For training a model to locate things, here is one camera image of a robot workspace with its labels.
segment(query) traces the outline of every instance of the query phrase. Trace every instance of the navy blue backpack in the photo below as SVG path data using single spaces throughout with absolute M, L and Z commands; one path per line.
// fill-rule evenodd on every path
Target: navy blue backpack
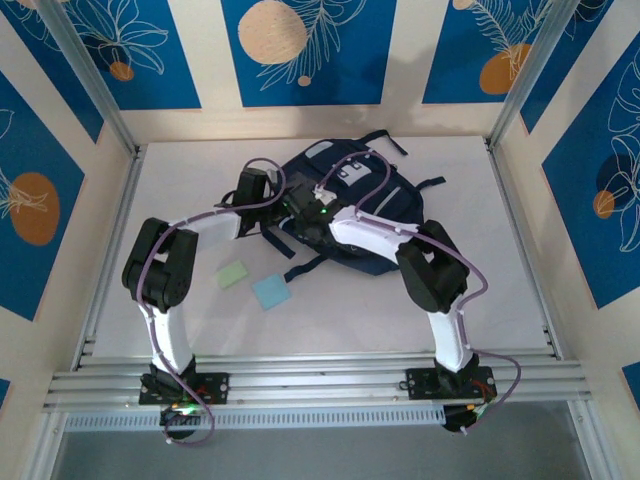
M 355 152 L 374 151 L 367 146 L 367 143 L 382 136 L 386 136 L 398 152 L 402 155 L 407 155 L 407 152 L 391 138 L 389 132 L 377 130 L 358 140 L 321 140 L 288 161 L 282 166 L 282 169 L 287 178 L 291 178 L 295 173 L 299 172 L 319 182 L 346 155 Z M 335 193 L 340 200 L 355 205 L 382 183 L 385 172 L 386 167 L 379 158 L 366 155 L 359 156 L 353 161 L 345 163 L 343 168 L 336 171 L 333 177 L 328 180 L 325 188 Z M 443 177 L 437 177 L 425 180 L 414 186 L 400 175 L 396 167 L 393 166 L 389 182 L 380 192 L 362 205 L 362 210 L 396 222 L 421 225 L 424 223 L 424 202 L 420 195 L 420 190 L 444 182 L 445 179 Z M 398 266 L 390 260 L 357 247 L 351 247 L 351 252 L 347 252 L 335 247 L 312 245 L 297 236 L 294 219 L 285 220 L 279 227 L 318 253 L 318 256 L 310 262 L 294 267 L 287 272 L 284 275 L 287 283 L 298 275 L 313 270 L 327 259 L 375 276 L 398 269 Z M 295 256 L 295 252 L 276 237 L 273 232 L 262 228 L 262 235 L 287 258 Z

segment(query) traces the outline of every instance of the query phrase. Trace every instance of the leaf pattern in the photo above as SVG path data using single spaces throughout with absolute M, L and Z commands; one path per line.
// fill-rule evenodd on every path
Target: leaf pattern
M 52 50 L 58 46 L 37 11 L 16 0 L 2 0 L 20 20 L 25 29 Z M 152 49 L 163 45 L 169 31 L 138 20 L 138 0 L 70 0 L 63 8 L 88 49 L 98 50 L 107 65 L 119 61 L 164 73 L 164 62 Z M 120 51 L 127 58 L 122 58 Z
M 469 6 L 480 33 L 489 38 L 496 52 L 509 58 L 512 79 L 522 65 L 523 45 L 540 29 L 553 2 L 540 0 L 534 7 L 533 0 L 529 0 L 525 11 L 518 16 L 510 0 L 474 0 Z
M 578 8 L 574 12 L 571 20 L 564 29 L 564 33 L 573 40 L 576 35 L 576 28 L 578 27 L 578 22 L 587 22 L 592 23 L 598 20 L 604 12 L 605 7 L 609 3 L 609 0 L 599 0 L 599 3 L 592 4 L 591 2 L 585 3 L 584 0 L 580 2 Z
M 614 202 L 626 201 L 613 212 L 620 213 L 619 250 L 629 253 L 640 246 L 640 140 L 637 138 L 640 127 L 640 49 L 622 73 L 607 126 L 613 134 L 611 148 L 616 155 L 616 172 L 603 190 L 612 195 Z
M 266 90 L 284 79 L 287 84 L 291 84 L 302 76 L 313 78 L 322 69 L 324 62 L 330 62 L 332 52 L 340 52 L 338 27 L 358 16 L 367 2 L 367 0 L 358 0 L 356 8 L 347 15 L 345 6 L 353 1 L 292 0 L 288 3 L 304 23 L 307 43 L 293 60 L 275 65 L 263 65 L 262 71 L 257 75 L 265 77 L 260 90 Z
M 13 110 L 6 108 L 0 109 L 0 140 L 6 135 L 11 128 L 11 120 L 13 119 Z

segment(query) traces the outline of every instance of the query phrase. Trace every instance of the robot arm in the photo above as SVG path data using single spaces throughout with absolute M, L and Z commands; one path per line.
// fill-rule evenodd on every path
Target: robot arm
M 240 194 L 234 194 L 234 207 L 239 206 L 236 202 L 252 205 L 263 200 L 265 183 L 257 180 L 258 174 L 247 170 L 243 171 L 238 185 Z M 243 182 L 250 188 L 241 188 Z M 144 308 L 141 310 L 147 319 L 152 345 L 157 345 L 151 374 L 142 378 L 143 391 L 146 388 L 156 392 L 156 400 L 162 399 L 164 403 L 181 402 L 186 399 L 185 392 L 173 375 L 178 375 L 193 390 L 204 381 L 200 377 L 206 376 L 206 380 L 211 377 L 211 374 L 196 374 L 195 357 L 187 341 L 182 315 L 181 304 L 191 285 L 196 253 L 246 235 L 257 221 L 267 218 L 277 223 L 289 215 L 296 218 L 296 228 L 300 228 L 299 233 L 308 240 L 347 250 L 359 247 L 396 263 L 409 297 L 427 312 L 435 338 L 433 378 L 436 385 L 428 388 L 429 398 L 458 398 L 468 390 L 478 370 L 478 357 L 463 343 L 454 304 L 467 289 L 469 270 L 454 256 L 413 235 L 430 237 L 450 251 L 456 250 L 443 227 L 431 220 L 424 225 L 408 225 L 356 212 L 355 207 L 341 204 L 331 192 L 314 190 L 314 186 L 315 182 L 307 178 L 293 179 L 291 185 L 287 184 L 282 201 L 267 210 L 212 215 L 178 228 L 166 238 L 158 250 L 166 258 L 154 258 L 142 287 L 143 299 L 152 309 L 153 318 Z M 168 223 L 155 218 L 146 220 L 142 226 L 122 275 L 123 285 L 134 301 L 143 265 L 169 227 Z
M 380 224 L 385 224 L 387 228 L 378 226 Z M 457 262 L 448 262 L 444 265 L 448 269 L 446 272 L 436 272 L 436 268 L 431 265 L 438 261 L 442 264 L 446 257 L 435 252 L 434 262 L 430 264 L 413 242 L 413 237 L 403 232 L 417 233 L 431 227 L 431 230 L 438 231 L 440 240 L 445 240 L 450 247 L 455 246 L 440 224 L 427 222 L 425 227 L 400 224 L 364 212 L 356 214 L 353 206 L 340 210 L 329 224 L 337 242 L 363 248 L 400 266 L 409 296 L 416 305 L 427 311 L 436 344 L 436 361 L 450 372 L 457 373 L 469 363 L 472 353 L 462 342 L 453 301 L 437 290 L 435 277 L 446 275 L 449 297 L 457 297 L 466 290 L 468 271 Z

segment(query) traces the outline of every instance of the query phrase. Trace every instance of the vertical metal pole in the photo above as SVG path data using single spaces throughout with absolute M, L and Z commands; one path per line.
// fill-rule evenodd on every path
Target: vertical metal pole
M 71 20 L 67 17 L 64 7 L 58 0 L 34 0 L 34 4 L 89 98 L 102 118 L 111 125 L 119 142 L 133 159 L 137 151 L 133 136 L 120 115 L 118 105 L 109 92 L 107 84 L 93 63 Z
M 68 417 L 69 414 L 63 412 L 40 414 L 38 435 L 31 445 L 31 452 L 20 476 L 21 480 L 51 478 Z
M 529 277 L 531 285 L 536 291 L 536 297 L 538 298 L 545 323 L 549 329 L 549 336 L 551 337 L 552 347 L 556 357 L 560 360 L 567 360 L 571 358 L 571 353 L 554 323 L 557 322 L 559 318 L 555 305 L 551 301 L 551 296 L 537 273 L 540 271 L 540 268 L 537 266 L 538 261 L 536 256 L 532 253 L 535 250 L 535 242 L 527 226 L 524 209 L 520 198 L 515 193 L 513 180 L 505 167 L 506 162 L 503 149 L 500 148 L 500 145 L 496 147 L 493 151 L 489 150 L 489 159 L 491 160 L 491 166 L 496 176 L 498 189 L 504 200 L 504 205 L 507 208 L 509 220 L 515 233 L 518 250 L 520 250 L 522 261 L 525 265 L 527 277 Z
M 553 53 L 564 29 L 571 20 L 580 0 L 547 0 L 553 2 L 533 48 L 507 94 L 500 115 L 488 137 L 489 149 L 493 151 L 507 133 L 511 122 L 516 118 L 522 105 L 531 93 L 540 73 Z
M 93 298 L 91 299 L 89 310 L 87 311 L 87 315 L 82 325 L 82 333 L 78 339 L 78 344 L 76 345 L 76 351 L 71 364 L 72 370 L 77 370 L 80 366 L 80 358 L 82 356 L 87 337 L 96 334 L 98 320 L 100 319 L 100 314 L 102 313 L 102 308 L 104 307 L 104 302 L 109 291 L 109 285 L 113 278 L 118 252 L 120 251 L 120 245 L 122 243 L 122 236 L 124 234 L 125 226 L 127 225 L 129 212 L 131 211 L 131 204 L 138 185 L 138 179 L 140 178 L 140 171 L 142 169 L 142 161 L 145 152 L 146 149 L 143 147 L 140 150 L 140 154 L 134 157 L 133 161 L 129 164 L 127 180 L 120 195 L 118 212 L 113 222 L 113 227 L 111 228 L 111 238 L 109 239 L 107 251 L 102 261 L 100 276 L 98 277 Z

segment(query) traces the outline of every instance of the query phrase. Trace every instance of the purple cable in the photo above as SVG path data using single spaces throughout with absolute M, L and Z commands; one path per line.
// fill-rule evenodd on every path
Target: purple cable
M 358 210 L 360 210 L 360 207 L 367 200 L 369 200 L 371 197 L 373 197 L 376 193 L 381 191 L 384 188 L 384 186 L 387 184 L 387 182 L 389 181 L 389 178 L 391 177 L 391 165 L 389 164 L 389 161 L 385 157 L 383 157 L 382 155 L 380 155 L 379 153 L 374 152 L 374 151 L 366 151 L 366 152 L 363 151 L 363 152 L 355 152 L 355 153 L 349 154 L 349 155 L 345 156 L 344 158 L 342 158 L 338 163 L 336 163 L 333 166 L 333 168 L 329 171 L 329 173 L 327 173 L 325 175 L 325 177 L 318 184 L 318 186 L 324 188 L 324 186 L 327 184 L 327 181 L 329 180 L 329 178 L 331 178 L 331 176 L 345 162 L 350 161 L 354 157 L 366 156 L 366 155 L 372 155 L 372 156 L 382 160 L 382 162 L 384 163 L 384 165 L 386 167 L 386 175 L 385 175 L 385 178 L 382 181 L 382 183 L 380 185 L 378 185 L 377 188 L 375 188 L 370 193 L 365 195 L 356 204 L 356 206 L 355 206 L 356 215 L 358 213 Z M 390 225 L 388 225 L 388 224 L 386 224 L 384 222 L 378 222 L 376 220 L 373 220 L 373 219 L 370 219 L 370 218 L 366 218 L 366 217 L 359 217 L 358 220 L 363 222 L 363 223 L 368 223 L 369 225 L 373 225 L 375 227 L 380 227 L 380 228 L 384 228 L 384 229 L 390 230 L 392 232 L 395 232 L 395 228 L 394 227 L 392 227 L 392 226 L 390 226 Z M 462 263 L 464 266 L 466 266 L 471 272 L 473 272 L 474 275 L 476 275 L 480 279 L 480 283 L 482 284 L 481 287 L 478 290 L 476 290 L 475 292 L 472 292 L 472 293 L 470 293 L 468 295 L 465 295 L 458 302 L 458 306 L 456 307 L 456 322 L 458 324 L 458 329 L 460 330 L 460 337 L 461 337 L 462 342 L 464 343 L 465 348 L 469 349 L 471 352 L 476 353 L 479 356 L 493 357 L 493 358 L 499 358 L 501 360 L 506 360 L 508 362 L 511 362 L 516 367 L 516 378 L 514 379 L 513 383 L 509 387 L 509 389 L 505 392 L 504 395 L 502 395 L 500 400 L 498 400 L 494 404 L 493 408 L 490 411 L 495 410 L 496 407 L 501 406 L 511 396 L 513 391 L 516 389 L 516 387 L 520 383 L 520 379 L 522 378 L 522 366 L 518 363 L 518 361 L 515 358 L 512 358 L 512 357 L 510 357 L 508 355 L 501 355 L 501 354 L 497 354 L 497 353 L 485 352 L 484 350 L 477 350 L 475 348 L 472 348 L 471 345 L 469 344 L 469 338 L 467 336 L 467 329 L 465 328 L 465 325 L 464 325 L 464 306 L 467 303 L 469 303 L 470 301 L 472 301 L 472 300 L 480 297 L 481 295 L 483 295 L 489 289 L 489 282 L 488 282 L 487 278 L 484 276 L 484 274 L 480 271 L 480 269 L 478 267 L 476 267 L 473 263 L 471 263 L 471 261 L 467 260 L 459 252 L 457 252 L 456 250 L 454 250 L 452 248 L 449 248 L 448 246 L 444 245 L 443 243 L 438 242 L 437 240 L 434 240 L 432 238 L 429 238 L 426 235 L 422 235 L 421 233 L 411 232 L 411 231 L 407 231 L 407 230 L 400 230 L 400 233 L 411 235 L 412 237 L 415 237 L 415 238 L 417 238 L 419 240 L 422 240 L 423 242 L 426 242 L 426 243 L 428 243 L 428 244 L 430 244 L 430 245 L 442 250 L 444 253 L 446 253 L 448 255 L 451 255 L 453 258 L 455 258 L 460 263 Z M 478 420 L 474 425 L 472 425 L 467 430 L 471 430 L 472 428 L 475 428 L 478 425 L 478 423 L 480 423 L 480 420 Z
M 270 163 L 271 165 L 275 166 L 278 169 L 278 173 L 281 176 L 281 188 L 280 191 L 277 193 L 277 195 L 265 202 L 262 203 L 256 203 L 254 205 L 242 205 L 242 206 L 238 206 L 238 207 L 230 207 L 230 208 L 222 208 L 219 210 L 211 210 L 209 212 L 203 212 L 200 213 L 198 215 L 194 215 L 193 217 L 189 217 L 186 220 L 181 220 L 177 223 L 174 223 L 173 225 L 171 225 L 162 235 L 160 235 L 160 238 L 158 239 L 158 241 L 153 245 L 153 248 L 151 249 L 151 251 L 149 252 L 149 256 L 147 257 L 147 259 L 144 262 L 144 265 L 142 267 L 142 271 L 140 272 L 140 279 L 138 280 L 138 286 L 136 288 L 136 300 L 138 302 L 138 305 L 140 305 L 140 307 L 142 307 L 144 309 L 144 311 L 147 313 L 147 316 L 149 318 L 149 332 L 150 332 L 150 338 L 151 338 L 151 345 L 153 347 L 153 351 L 154 353 L 158 356 L 158 358 L 160 359 L 160 362 L 162 362 L 162 365 L 165 367 L 166 371 L 169 373 L 169 375 L 171 375 L 171 377 L 178 382 L 178 384 L 196 401 L 198 402 L 198 404 L 204 408 L 205 412 L 207 412 L 207 414 L 209 415 L 209 418 L 211 420 L 211 428 L 209 429 L 209 432 L 207 433 L 207 435 L 200 439 L 197 440 L 195 442 L 182 442 L 182 441 L 176 441 L 175 439 L 172 439 L 169 436 L 169 425 L 171 423 L 171 421 L 167 422 L 167 424 L 164 427 L 163 433 L 165 438 L 167 439 L 167 442 L 169 443 L 175 443 L 177 445 L 181 445 L 181 446 L 185 446 L 185 447 L 195 447 L 195 446 L 200 446 L 205 444 L 209 438 L 211 438 L 211 436 L 213 435 L 213 432 L 215 430 L 215 418 L 213 416 L 213 413 L 211 413 L 211 409 L 207 406 L 206 403 L 204 403 L 204 401 L 200 398 L 200 396 L 193 391 L 193 389 L 191 389 L 191 387 L 189 387 L 189 385 L 187 385 L 181 378 L 180 375 L 178 374 L 178 372 L 176 372 L 176 370 L 171 366 L 171 364 L 169 363 L 169 361 L 167 360 L 167 358 L 164 356 L 163 352 L 160 350 L 160 344 L 158 343 L 158 334 L 156 332 L 156 326 L 155 326 L 155 316 L 153 314 L 153 310 L 149 307 L 149 305 L 147 305 L 143 298 L 142 298 L 142 286 L 144 285 L 144 281 L 147 278 L 147 275 L 149 274 L 149 269 L 151 268 L 151 263 L 153 262 L 153 259 L 155 258 L 155 256 L 158 254 L 158 251 L 160 250 L 160 247 L 162 246 L 162 244 L 165 242 L 165 240 L 167 238 L 169 238 L 169 235 L 171 235 L 174 231 L 176 231 L 178 228 L 183 227 L 185 225 L 188 225 L 190 223 L 194 223 L 197 222 L 199 220 L 203 220 L 205 218 L 209 218 L 212 217 L 214 215 L 219 215 L 221 213 L 230 213 L 230 212 L 237 212 L 240 210 L 252 210 L 252 209 L 256 209 L 256 208 L 263 208 L 263 207 L 268 207 L 269 205 L 277 202 L 280 197 L 282 197 L 282 195 L 284 194 L 284 190 L 286 187 L 286 177 L 284 175 L 284 171 L 282 170 L 282 168 L 280 167 L 280 165 L 278 165 L 276 162 L 274 162 L 273 160 L 270 160 L 268 158 L 254 158 L 252 160 L 249 160 L 243 167 L 244 168 L 248 167 L 249 165 L 255 163 L 255 162 L 260 162 L 260 161 L 264 161 L 267 163 Z

